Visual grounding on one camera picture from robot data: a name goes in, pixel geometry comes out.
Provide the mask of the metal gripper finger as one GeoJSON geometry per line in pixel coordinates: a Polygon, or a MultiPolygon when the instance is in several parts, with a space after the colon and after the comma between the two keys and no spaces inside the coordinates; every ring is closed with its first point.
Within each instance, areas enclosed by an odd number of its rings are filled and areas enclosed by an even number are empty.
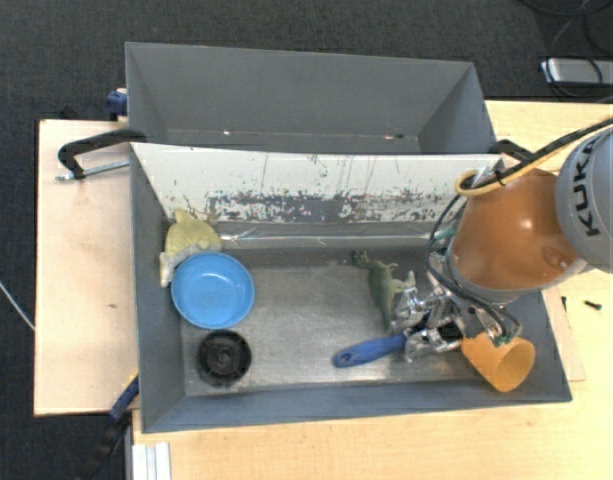
{"type": "Polygon", "coordinates": [[[407,362],[455,351],[462,341],[462,334],[459,331],[444,328],[407,329],[404,337],[403,358],[407,362]]]}
{"type": "Polygon", "coordinates": [[[422,298],[416,288],[405,289],[393,309],[390,331],[417,332],[425,329],[438,304],[439,299],[434,295],[422,298]]]}

